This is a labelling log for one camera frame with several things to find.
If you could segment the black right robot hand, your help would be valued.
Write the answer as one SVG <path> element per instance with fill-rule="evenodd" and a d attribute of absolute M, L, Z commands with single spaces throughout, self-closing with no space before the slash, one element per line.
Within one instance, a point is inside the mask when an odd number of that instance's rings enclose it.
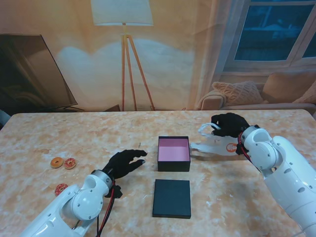
<path fill-rule="evenodd" d="M 211 117 L 211 122 L 220 127 L 220 129 L 214 129 L 213 134 L 221 137 L 238 138 L 243 131 L 250 127 L 245 118 L 234 113 L 214 115 Z"/>

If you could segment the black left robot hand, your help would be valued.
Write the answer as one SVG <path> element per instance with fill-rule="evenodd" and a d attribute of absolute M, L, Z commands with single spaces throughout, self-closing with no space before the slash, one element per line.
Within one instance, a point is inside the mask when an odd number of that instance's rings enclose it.
<path fill-rule="evenodd" d="M 147 153 L 144 150 L 124 150 L 112 156 L 102 169 L 109 177 L 116 180 L 122 178 L 145 163 Z"/>

